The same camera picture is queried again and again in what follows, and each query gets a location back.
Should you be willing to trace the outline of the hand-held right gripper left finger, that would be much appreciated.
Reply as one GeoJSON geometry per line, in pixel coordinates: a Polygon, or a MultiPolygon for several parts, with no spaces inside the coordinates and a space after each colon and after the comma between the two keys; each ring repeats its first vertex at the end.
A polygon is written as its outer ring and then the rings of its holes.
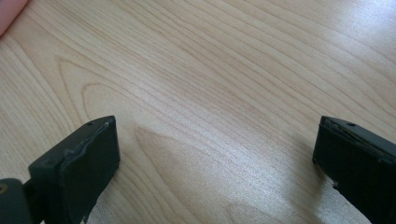
{"type": "Polygon", "coordinates": [[[82,125],[29,165],[30,183],[46,224],[86,222],[120,166],[116,119],[107,116],[82,125]]]}

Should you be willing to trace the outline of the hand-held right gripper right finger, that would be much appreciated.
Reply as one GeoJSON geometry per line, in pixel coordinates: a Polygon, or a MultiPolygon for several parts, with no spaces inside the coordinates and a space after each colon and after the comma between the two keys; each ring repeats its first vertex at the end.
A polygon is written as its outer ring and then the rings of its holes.
{"type": "Polygon", "coordinates": [[[396,144],[355,123],[323,116],[313,163],[373,224],[396,224],[396,144]]]}

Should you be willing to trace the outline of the pink object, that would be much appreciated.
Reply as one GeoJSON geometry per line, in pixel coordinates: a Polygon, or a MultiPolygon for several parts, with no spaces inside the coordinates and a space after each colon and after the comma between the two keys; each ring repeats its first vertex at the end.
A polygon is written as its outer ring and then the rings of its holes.
{"type": "Polygon", "coordinates": [[[0,36],[24,9],[29,0],[0,0],[0,36]]]}

